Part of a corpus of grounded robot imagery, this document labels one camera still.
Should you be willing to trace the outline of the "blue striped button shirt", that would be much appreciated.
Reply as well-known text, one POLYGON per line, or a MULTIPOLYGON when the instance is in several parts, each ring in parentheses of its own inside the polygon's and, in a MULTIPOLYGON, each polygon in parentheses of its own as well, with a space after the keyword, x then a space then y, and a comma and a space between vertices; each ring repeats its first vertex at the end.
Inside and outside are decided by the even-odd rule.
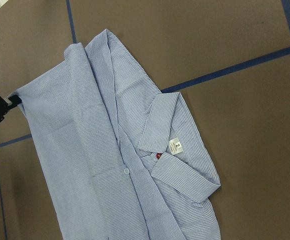
POLYGON ((15 91, 65 240, 219 240, 221 182, 180 92, 108 29, 15 91))

